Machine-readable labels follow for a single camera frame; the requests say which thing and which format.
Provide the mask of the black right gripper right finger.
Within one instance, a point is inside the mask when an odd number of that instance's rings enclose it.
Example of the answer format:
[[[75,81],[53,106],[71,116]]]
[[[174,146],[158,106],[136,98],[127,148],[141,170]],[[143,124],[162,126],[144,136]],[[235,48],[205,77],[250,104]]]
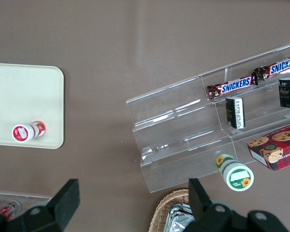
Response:
[[[188,232],[287,232],[288,229],[273,214],[253,210],[246,217],[222,203],[212,203],[200,181],[188,181],[189,205],[195,218]]]

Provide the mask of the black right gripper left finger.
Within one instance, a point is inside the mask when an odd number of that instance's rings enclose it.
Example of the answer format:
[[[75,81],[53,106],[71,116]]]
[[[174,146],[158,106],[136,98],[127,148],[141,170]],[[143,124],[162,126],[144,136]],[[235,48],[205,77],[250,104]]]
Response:
[[[0,215],[0,232],[62,232],[80,204],[78,179],[69,179],[45,206],[36,206],[7,220]]]

